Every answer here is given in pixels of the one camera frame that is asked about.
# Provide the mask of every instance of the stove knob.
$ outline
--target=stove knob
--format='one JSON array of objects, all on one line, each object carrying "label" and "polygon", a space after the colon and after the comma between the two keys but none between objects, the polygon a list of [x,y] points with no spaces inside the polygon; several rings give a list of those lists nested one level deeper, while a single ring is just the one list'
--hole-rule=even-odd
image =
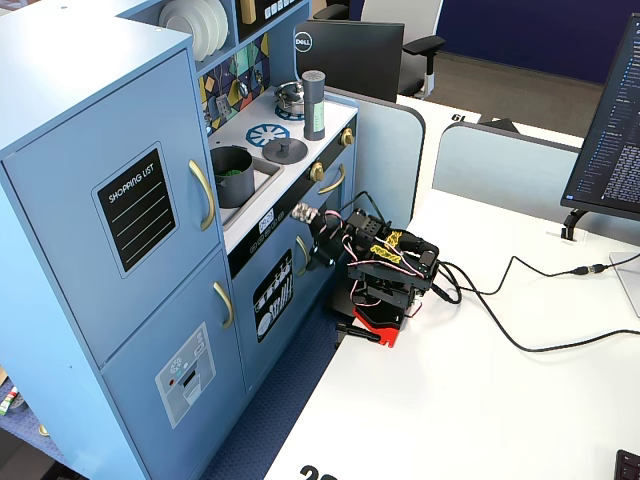
[{"label": "stove knob", "polygon": [[353,136],[353,130],[350,128],[345,128],[342,131],[342,135],[340,136],[340,145],[344,145],[348,147],[349,145],[353,145],[355,141],[355,137]]},{"label": "stove knob", "polygon": [[309,172],[309,179],[314,182],[321,182],[324,180],[324,168],[322,167],[322,163],[316,162],[311,165],[311,172]]}]

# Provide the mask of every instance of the dell monitor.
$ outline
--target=dell monitor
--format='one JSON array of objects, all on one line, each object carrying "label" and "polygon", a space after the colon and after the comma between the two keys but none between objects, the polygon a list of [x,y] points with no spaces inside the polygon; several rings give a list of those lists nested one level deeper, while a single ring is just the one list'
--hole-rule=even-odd
[{"label": "dell monitor", "polygon": [[[633,14],[561,205],[640,220],[640,15]],[[629,258],[611,254],[612,262]],[[640,316],[640,260],[616,268]]]},{"label": "dell monitor", "polygon": [[298,76],[320,70],[326,84],[396,102],[404,25],[401,23],[309,20],[298,25]]}]

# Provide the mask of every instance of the gray cylinder container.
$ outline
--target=gray cylinder container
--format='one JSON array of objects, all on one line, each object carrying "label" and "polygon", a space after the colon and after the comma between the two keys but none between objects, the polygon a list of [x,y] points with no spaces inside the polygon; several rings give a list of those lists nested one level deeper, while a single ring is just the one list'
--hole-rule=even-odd
[{"label": "gray cylinder container", "polygon": [[324,138],[324,83],[325,74],[309,70],[302,74],[304,89],[304,138],[322,140]]}]

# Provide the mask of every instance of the colorful tile backsplash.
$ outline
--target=colorful tile backsplash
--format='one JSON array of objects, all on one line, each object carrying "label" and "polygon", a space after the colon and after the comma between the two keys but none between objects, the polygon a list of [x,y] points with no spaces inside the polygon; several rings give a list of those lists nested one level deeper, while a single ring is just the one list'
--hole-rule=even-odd
[{"label": "colorful tile backsplash", "polygon": [[[267,33],[200,77],[202,109],[210,122],[212,133],[269,88],[270,81]],[[249,87],[247,98],[240,94],[239,82]],[[216,105],[216,98],[223,94],[227,95],[231,105],[231,113],[226,117],[220,116]]]}]

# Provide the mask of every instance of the gray cubicle divider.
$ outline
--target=gray cubicle divider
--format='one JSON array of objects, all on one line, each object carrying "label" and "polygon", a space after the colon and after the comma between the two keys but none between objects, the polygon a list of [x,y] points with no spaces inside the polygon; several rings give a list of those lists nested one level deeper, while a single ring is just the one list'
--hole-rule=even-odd
[{"label": "gray cubicle divider", "polygon": [[[442,134],[433,188],[562,223],[570,209],[561,207],[560,199],[579,151],[493,127],[455,123]],[[640,245],[640,222],[589,213],[578,228]]]},{"label": "gray cubicle divider", "polygon": [[[331,94],[357,100],[358,132],[354,192],[367,190],[385,220],[407,228],[418,186],[425,123],[412,108],[327,88]],[[374,213],[366,198],[357,207]]]}]

